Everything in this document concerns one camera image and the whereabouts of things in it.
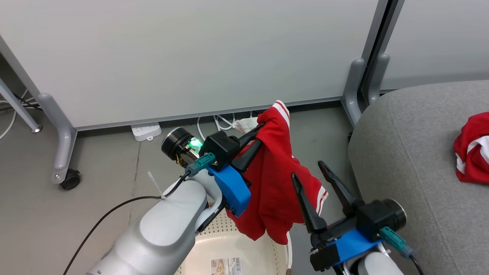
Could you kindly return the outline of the grey partition leg with caster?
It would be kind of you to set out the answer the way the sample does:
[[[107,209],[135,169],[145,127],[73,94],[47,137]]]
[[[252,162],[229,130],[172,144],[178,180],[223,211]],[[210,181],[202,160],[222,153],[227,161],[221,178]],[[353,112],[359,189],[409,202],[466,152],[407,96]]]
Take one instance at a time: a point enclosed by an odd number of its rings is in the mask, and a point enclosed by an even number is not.
[[[58,146],[55,153],[51,181],[59,185],[65,179],[69,169],[77,131],[50,94],[40,93],[37,97],[37,102],[40,103],[44,114],[57,131]]]

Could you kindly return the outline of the beige plastic laundry basket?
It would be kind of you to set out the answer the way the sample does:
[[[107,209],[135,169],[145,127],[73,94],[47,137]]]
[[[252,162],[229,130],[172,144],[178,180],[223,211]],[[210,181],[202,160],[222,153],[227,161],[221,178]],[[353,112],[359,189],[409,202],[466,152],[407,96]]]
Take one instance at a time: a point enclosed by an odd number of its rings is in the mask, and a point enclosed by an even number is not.
[[[196,238],[174,275],[210,275],[211,260],[241,258],[242,275],[291,275],[292,247],[279,245],[264,234],[253,241],[239,232],[225,211]]]

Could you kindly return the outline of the barcode sticker label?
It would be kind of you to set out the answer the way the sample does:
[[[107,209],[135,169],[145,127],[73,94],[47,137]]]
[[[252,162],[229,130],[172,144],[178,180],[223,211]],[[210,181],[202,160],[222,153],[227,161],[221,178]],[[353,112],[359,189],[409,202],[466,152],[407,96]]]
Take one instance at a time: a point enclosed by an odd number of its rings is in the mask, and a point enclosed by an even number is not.
[[[210,275],[242,275],[241,258],[219,258],[211,260]]]

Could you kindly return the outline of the grey fabric sofa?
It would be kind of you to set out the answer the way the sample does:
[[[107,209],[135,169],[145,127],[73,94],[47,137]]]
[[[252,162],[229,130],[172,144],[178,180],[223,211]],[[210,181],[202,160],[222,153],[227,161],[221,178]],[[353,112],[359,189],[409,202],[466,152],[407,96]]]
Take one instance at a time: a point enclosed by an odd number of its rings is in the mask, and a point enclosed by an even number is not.
[[[405,210],[398,233],[426,275],[489,275],[489,186],[456,176],[453,144],[472,116],[489,111],[489,80],[398,89],[374,101],[348,153],[365,201]]]

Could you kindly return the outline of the grey metal table leg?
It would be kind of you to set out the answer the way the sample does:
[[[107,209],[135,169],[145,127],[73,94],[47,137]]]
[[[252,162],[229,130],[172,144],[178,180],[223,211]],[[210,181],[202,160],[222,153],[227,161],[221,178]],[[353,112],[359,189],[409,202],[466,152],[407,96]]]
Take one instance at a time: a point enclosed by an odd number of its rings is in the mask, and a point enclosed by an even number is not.
[[[0,94],[4,97],[5,101],[11,105],[11,107],[15,111],[15,115],[13,117],[13,122],[8,127],[8,129],[0,135],[0,139],[2,139],[6,133],[11,129],[15,122],[15,118],[19,115],[24,122],[30,127],[32,133],[38,133],[42,130],[42,125],[35,122],[32,116],[27,112],[26,108],[22,105],[21,100],[16,97],[16,94],[11,92],[11,90],[7,87],[5,82],[0,78]]]

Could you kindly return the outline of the white power strip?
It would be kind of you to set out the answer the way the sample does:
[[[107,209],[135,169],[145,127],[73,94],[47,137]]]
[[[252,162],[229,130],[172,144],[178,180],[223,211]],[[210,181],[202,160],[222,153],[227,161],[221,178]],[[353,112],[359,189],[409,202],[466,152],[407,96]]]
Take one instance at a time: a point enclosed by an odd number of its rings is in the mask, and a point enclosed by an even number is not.
[[[131,125],[131,130],[136,141],[152,141],[156,136],[162,133],[158,122],[142,123]]]

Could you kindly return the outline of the white zip tie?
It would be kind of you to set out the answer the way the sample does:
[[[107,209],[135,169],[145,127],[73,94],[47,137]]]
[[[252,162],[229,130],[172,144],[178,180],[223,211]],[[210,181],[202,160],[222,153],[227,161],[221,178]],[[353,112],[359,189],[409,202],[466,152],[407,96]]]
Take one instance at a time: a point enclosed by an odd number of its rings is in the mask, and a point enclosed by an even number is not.
[[[158,185],[157,181],[154,179],[154,177],[153,177],[152,173],[151,173],[150,171],[148,171],[148,172],[147,172],[147,174],[148,174],[148,176],[149,176],[150,180],[152,181],[152,184],[153,184],[153,185],[156,187],[157,191],[160,193],[161,198],[162,198],[162,199],[165,199],[165,198],[166,198],[166,196],[165,196],[165,195],[164,195],[164,193],[163,193],[163,192],[160,190],[160,187],[159,187],[159,185]]]

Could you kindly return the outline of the black caster wheel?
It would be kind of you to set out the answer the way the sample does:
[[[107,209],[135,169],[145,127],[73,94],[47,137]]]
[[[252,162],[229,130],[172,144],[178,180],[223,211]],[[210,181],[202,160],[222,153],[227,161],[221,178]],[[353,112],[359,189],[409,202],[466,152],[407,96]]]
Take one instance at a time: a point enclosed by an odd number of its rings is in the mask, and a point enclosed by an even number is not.
[[[73,190],[81,182],[80,171],[68,169],[65,179],[59,184],[64,190]]]

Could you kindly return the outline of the large white partition panel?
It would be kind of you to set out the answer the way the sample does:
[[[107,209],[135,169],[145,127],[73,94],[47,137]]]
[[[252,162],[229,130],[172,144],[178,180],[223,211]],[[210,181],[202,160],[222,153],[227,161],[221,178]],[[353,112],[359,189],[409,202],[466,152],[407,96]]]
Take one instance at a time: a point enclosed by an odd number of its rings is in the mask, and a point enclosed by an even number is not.
[[[343,94],[379,0],[0,0],[0,45],[73,127]]]

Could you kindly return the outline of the narrow white partition panel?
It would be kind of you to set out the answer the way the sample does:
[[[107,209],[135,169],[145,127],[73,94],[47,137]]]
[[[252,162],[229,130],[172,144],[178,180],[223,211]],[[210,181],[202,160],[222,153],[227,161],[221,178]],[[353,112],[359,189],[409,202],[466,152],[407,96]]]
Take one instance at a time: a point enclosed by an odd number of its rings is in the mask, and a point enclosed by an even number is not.
[[[489,0],[405,0],[381,89],[489,79]]]

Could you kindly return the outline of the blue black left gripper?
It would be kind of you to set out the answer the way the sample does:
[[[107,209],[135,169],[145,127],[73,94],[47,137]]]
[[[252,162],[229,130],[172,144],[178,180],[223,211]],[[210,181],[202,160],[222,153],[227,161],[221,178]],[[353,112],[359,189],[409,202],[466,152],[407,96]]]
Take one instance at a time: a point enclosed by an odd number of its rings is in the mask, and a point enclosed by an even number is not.
[[[256,139],[262,127],[264,127],[264,123],[259,124],[238,139],[241,151]],[[177,180],[176,186],[165,196],[171,195],[184,180],[191,176],[196,176],[200,171],[204,170],[214,178],[223,198],[226,200],[225,207],[234,216],[239,217],[246,210],[251,198],[251,193],[246,181],[243,179],[243,174],[260,151],[262,141],[259,139],[255,140],[244,153],[239,157],[239,154],[236,155],[234,160],[220,171],[216,171],[212,167],[213,164],[216,164],[215,156],[212,153],[202,157],[199,156],[199,150],[203,146],[204,141],[202,142],[195,138],[182,127],[170,131],[162,141],[161,151],[185,169],[185,172]]]

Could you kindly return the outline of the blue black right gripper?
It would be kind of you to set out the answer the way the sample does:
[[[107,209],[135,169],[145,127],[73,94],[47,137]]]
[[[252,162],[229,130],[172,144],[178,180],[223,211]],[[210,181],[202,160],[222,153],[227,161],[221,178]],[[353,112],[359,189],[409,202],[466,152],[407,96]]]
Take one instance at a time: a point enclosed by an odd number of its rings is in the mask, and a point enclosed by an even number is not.
[[[307,189],[297,174],[291,178],[298,198],[301,214],[308,233],[311,236],[309,259],[316,271],[332,269],[336,273],[399,273],[400,268],[389,256],[385,244],[405,252],[406,242],[397,234],[407,222],[402,206],[392,199],[381,202],[389,209],[389,216],[380,226],[377,241],[370,242],[356,228],[356,212],[364,201],[351,193],[339,177],[325,164],[318,161],[318,167],[325,180],[329,182],[342,205],[344,219],[327,225],[320,217],[322,206],[328,192],[320,182],[313,194],[313,202],[308,197]]]

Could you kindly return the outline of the red white jersey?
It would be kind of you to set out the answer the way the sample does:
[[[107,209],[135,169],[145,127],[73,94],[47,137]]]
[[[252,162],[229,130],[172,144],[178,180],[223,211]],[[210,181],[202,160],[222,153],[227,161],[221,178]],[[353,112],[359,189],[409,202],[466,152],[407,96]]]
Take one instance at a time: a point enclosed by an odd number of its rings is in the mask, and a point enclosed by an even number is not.
[[[471,116],[453,147],[458,179],[489,186],[489,112]]]

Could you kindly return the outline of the red shorts white stripes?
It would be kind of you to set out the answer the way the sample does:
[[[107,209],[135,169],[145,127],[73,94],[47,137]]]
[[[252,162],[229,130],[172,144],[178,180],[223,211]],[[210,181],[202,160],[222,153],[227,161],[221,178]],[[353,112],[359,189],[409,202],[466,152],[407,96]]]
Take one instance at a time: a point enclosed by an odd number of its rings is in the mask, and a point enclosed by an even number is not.
[[[240,233],[252,240],[267,234],[280,245],[288,244],[287,234],[294,223],[303,223],[299,201],[291,175],[295,173],[304,187],[313,209],[321,214],[328,191],[292,155],[290,112],[283,101],[277,100],[258,115],[264,127],[257,134],[262,146],[244,177],[251,184],[250,202],[241,216],[227,211]]]

